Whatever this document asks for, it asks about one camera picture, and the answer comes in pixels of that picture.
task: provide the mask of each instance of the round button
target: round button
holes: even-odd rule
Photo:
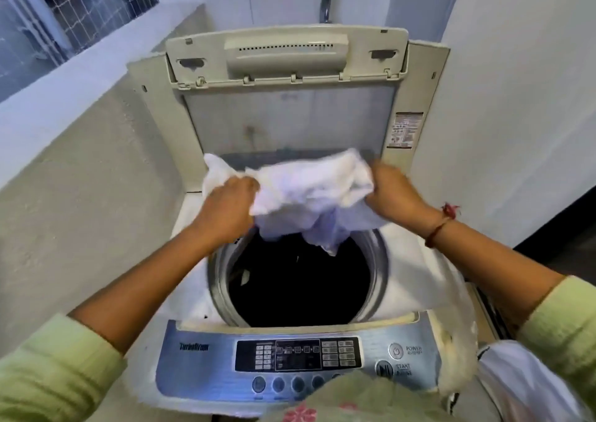
[[[316,375],[312,379],[312,388],[313,389],[318,389],[318,388],[320,388],[324,384],[325,384],[325,381],[324,381],[323,377],[321,377],[319,375]]]
[[[257,377],[253,380],[253,390],[256,393],[263,392],[265,386],[265,381],[263,377]]]
[[[300,377],[294,377],[292,380],[292,389],[294,392],[296,392],[296,394],[300,394],[300,392],[304,390],[304,387],[304,380]]]
[[[399,361],[404,355],[404,349],[399,343],[392,343],[389,346],[389,356]]]
[[[286,382],[283,378],[277,377],[275,380],[273,380],[272,386],[274,391],[281,392],[286,387]]]
[[[387,361],[379,361],[375,367],[375,372],[383,378],[393,378],[393,367]]]

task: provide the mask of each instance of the top-load washing machine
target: top-load washing machine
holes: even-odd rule
[[[197,215],[204,153],[236,169],[355,147],[407,172],[449,54],[399,28],[302,25],[170,39],[129,65]],[[458,272],[391,223],[336,257],[256,229],[201,261],[129,353],[140,400],[262,414],[362,369],[445,395],[474,372],[472,305]]]

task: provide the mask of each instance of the person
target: person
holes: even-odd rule
[[[371,166],[367,203],[379,215],[428,239],[521,329],[518,340],[596,410],[596,288],[565,277],[426,204],[409,180]],[[56,315],[0,361],[0,420],[84,420],[123,372],[123,358],[184,276],[220,245],[253,225],[259,190],[232,177],[204,201],[194,222],[67,316]],[[332,380],[272,422],[453,420],[430,395],[355,371]]]

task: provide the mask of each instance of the red thread bracelet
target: red thread bracelet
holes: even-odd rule
[[[440,230],[443,229],[443,226],[445,224],[447,224],[449,221],[455,219],[455,217],[457,216],[457,210],[458,210],[458,208],[459,208],[459,206],[452,206],[448,202],[446,202],[444,204],[444,206],[442,207],[442,210],[443,210],[443,215],[445,215],[445,217],[436,226],[436,228],[433,229],[432,232],[430,232],[430,235],[426,238],[426,241],[424,242],[424,246],[426,246],[427,248],[433,248],[434,247],[433,240],[435,239],[435,237],[437,236],[437,234],[440,232]]]

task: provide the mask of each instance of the washing machine drum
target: washing machine drum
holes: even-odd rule
[[[381,302],[389,261],[380,233],[353,232],[330,256],[301,234],[265,241],[252,229],[209,260],[209,289],[230,326],[299,327],[368,320]]]

